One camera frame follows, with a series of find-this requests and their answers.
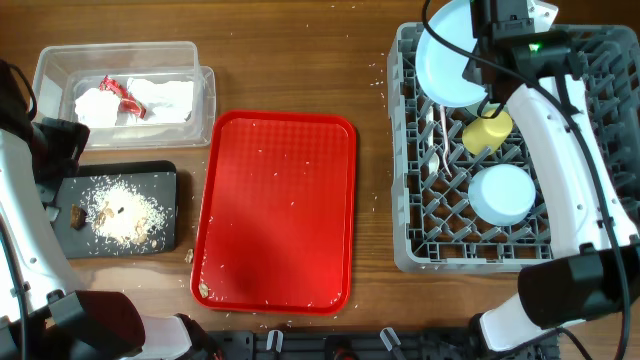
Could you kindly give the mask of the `light blue dinner plate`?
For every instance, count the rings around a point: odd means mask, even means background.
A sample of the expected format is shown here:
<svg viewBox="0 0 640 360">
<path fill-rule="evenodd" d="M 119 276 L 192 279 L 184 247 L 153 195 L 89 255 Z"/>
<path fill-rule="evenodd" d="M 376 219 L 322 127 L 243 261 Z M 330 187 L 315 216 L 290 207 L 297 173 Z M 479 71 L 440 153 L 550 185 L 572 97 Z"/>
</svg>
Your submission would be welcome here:
<svg viewBox="0 0 640 360">
<path fill-rule="evenodd" d="M 472 52 L 471 9 L 466 0 L 453 0 L 438 10 L 429 20 L 430 27 L 443 39 Z M 426 96 L 445 107 L 460 108 L 480 102 L 484 88 L 463 78 L 468 58 L 435 40 L 424 31 L 419 39 L 415 70 L 419 85 Z"/>
</svg>

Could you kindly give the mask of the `yellow plastic cup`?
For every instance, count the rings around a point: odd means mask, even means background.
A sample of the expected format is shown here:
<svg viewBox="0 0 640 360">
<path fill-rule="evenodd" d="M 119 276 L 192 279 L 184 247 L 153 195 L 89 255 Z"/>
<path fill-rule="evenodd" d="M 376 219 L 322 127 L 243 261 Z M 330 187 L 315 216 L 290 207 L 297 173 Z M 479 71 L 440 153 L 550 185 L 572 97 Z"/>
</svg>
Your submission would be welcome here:
<svg viewBox="0 0 640 360">
<path fill-rule="evenodd" d="M 487 147 L 494 153 L 511 134 L 514 122 L 503 108 L 500 114 L 491 118 L 498 106 L 485 106 L 481 117 L 477 117 L 463 130 L 461 139 L 465 149 L 473 155 L 478 155 Z"/>
</svg>

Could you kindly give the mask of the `white plastic fork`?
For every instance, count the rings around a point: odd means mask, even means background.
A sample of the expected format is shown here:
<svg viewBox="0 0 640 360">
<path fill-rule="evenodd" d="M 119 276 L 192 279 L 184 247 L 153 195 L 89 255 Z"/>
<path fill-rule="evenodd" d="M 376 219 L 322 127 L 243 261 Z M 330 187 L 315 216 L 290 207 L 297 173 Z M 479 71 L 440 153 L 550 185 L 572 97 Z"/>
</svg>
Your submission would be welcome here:
<svg viewBox="0 0 640 360">
<path fill-rule="evenodd" d="M 442 130 L 442 147 L 443 147 L 441 165 L 444 173 L 448 177 L 451 177 L 452 174 L 448 165 L 448 155 L 449 155 L 450 147 L 449 147 L 448 130 L 447 130 L 446 108 L 443 105 L 439 105 L 438 110 L 439 110 L 440 126 Z"/>
</svg>

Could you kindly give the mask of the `white plastic spoon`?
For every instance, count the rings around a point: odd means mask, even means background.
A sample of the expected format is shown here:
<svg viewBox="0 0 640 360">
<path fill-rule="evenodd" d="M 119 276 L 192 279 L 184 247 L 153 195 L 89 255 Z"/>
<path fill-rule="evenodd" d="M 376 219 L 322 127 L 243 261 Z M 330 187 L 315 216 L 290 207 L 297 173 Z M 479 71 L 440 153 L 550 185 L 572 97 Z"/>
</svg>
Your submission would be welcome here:
<svg viewBox="0 0 640 360">
<path fill-rule="evenodd" d="M 436 125 L 435 119 L 434 119 L 434 108 L 431 107 L 426 114 L 426 125 L 429 128 L 428 134 L 427 134 L 427 145 L 428 145 L 428 150 L 432 151 L 431 155 L 429 156 L 428 162 L 427 162 L 427 174 L 428 175 L 432 175 L 432 174 L 437 174 L 439 171 L 439 167 L 440 167 L 440 157 L 437 154 L 437 151 L 435 150 L 434 147 L 434 128 Z"/>
</svg>

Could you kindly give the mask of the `light blue bowl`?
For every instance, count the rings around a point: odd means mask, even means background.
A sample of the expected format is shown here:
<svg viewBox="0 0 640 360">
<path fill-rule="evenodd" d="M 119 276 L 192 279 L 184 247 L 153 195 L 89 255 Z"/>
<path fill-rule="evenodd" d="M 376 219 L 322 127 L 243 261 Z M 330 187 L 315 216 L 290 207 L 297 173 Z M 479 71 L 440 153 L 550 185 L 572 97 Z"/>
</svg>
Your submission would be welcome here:
<svg viewBox="0 0 640 360">
<path fill-rule="evenodd" d="M 536 190 L 523 169 L 499 164 L 476 173 L 468 187 L 468 200 L 475 214 L 494 226 L 522 221 L 534 205 Z"/>
</svg>

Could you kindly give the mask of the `white paper napkin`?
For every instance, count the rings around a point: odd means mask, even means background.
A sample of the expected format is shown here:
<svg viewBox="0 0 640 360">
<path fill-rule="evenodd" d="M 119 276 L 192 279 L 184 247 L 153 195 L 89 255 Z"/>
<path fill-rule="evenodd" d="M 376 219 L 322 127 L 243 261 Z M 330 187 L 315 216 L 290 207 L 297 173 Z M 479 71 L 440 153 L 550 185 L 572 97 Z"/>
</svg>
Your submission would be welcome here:
<svg viewBox="0 0 640 360">
<path fill-rule="evenodd" d="M 90 88 L 75 100 L 78 121 L 89 128 L 106 128 L 116 125 L 120 98 L 114 93 Z"/>
<path fill-rule="evenodd" d="M 142 78 L 127 80 L 128 92 L 146 109 L 143 118 L 120 113 L 118 123 L 126 126 L 174 124 L 186 122 L 193 109 L 192 81 L 154 83 Z"/>
</svg>

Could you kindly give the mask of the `red candy wrapper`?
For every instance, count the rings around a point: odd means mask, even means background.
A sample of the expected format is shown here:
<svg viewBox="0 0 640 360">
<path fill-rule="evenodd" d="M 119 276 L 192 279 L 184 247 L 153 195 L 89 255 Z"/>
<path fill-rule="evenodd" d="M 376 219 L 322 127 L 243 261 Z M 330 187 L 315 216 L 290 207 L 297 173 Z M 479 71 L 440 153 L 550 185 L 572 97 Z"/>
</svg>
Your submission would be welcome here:
<svg viewBox="0 0 640 360">
<path fill-rule="evenodd" d="M 125 87 L 109 76 L 105 76 L 100 82 L 99 89 L 108 91 L 119 98 L 118 110 L 120 112 L 130 113 L 139 119 L 143 119 L 146 115 L 146 108 L 139 102 Z"/>
</svg>

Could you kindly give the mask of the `pile of rice grains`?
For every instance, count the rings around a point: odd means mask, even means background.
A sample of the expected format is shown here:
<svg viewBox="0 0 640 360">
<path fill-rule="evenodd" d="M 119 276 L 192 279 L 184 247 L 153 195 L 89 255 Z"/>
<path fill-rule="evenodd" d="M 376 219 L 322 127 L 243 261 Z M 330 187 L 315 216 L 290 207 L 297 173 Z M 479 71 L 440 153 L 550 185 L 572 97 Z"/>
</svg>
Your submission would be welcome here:
<svg viewBox="0 0 640 360">
<path fill-rule="evenodd" d="M 170 218 L 166 207 L 125 180 L 98 178 L 91 183 L 95 188 L 82 193 L 80 206 L 99 240 L 124 249 L 160 248 L 165 239 L 163 227 Z"/>
</svg>

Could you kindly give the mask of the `brown food scrap chunk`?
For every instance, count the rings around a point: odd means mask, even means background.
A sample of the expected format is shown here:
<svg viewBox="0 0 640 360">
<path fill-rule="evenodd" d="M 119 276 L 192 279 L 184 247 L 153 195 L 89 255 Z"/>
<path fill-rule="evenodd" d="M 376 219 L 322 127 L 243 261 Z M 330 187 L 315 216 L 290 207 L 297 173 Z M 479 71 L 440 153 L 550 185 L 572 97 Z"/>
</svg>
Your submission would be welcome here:
<svg viewBox="0 0 640 360">
<path fill-rule="evenodd" d="M 70 210 L 70 227 L 80 230 L 86 224 L 87 212 L 80 206 L 73 204 Z"/>
</svg>

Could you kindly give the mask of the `green plastic saucer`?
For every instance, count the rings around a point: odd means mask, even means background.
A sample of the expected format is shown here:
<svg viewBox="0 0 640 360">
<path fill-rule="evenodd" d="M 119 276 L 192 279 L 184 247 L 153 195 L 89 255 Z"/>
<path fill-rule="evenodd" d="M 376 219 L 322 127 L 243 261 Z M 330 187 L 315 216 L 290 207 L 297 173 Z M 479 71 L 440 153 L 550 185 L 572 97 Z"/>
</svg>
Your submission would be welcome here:
<svg viewBox="0 0 640 360">
<path fill-rule="evenodd" d="M 465 110 L 475 117 L 482 116 L 485 118 L 490 118 L 499 107 L 499 103 L 488 102 L 486 104 L 482 104 L 482 102 L 479 101 L 477 103 L 466 106 Z"/>
</svg>

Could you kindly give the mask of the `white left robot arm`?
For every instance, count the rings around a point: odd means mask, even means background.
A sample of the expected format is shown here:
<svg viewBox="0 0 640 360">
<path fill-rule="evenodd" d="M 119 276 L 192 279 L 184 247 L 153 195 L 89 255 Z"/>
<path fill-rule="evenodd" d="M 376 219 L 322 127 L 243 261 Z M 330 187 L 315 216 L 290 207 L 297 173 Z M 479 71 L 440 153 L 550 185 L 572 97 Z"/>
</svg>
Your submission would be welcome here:
<svg viewBox="0 0 640 360">
<path fill-rule="evenodd" d="M 185 314 L 141 315 L 120 292 L 85 289 L 52 229 L 41 184 L 74 175 L 90 130 L 35 119 L 23 72 L 1 64 L 1 356 L 4 359 L 222 359 Z"/>
</svg>

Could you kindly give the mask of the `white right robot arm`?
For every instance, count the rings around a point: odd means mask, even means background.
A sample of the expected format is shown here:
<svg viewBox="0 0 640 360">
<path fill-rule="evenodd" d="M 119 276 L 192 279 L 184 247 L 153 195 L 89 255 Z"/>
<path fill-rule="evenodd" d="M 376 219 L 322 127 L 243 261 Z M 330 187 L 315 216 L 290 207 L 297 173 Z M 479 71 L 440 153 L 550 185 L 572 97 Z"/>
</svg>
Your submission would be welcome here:
<svg viewBox="0 0 640 360">
<path fill-rule="evenodd" d="M 474 1 L 475 46 L 464 76 L 505 105 L 528 147 L 546 204 L 553 257 L 528 267 L 518 291 L 478 317 L 486 349 L 505 354 L 620 314 L 623 356 L 639 295 L 636 225 L 616 194 L 588 115 L 571 37 L 540 27 L 524 1 Z"/>
</svg>

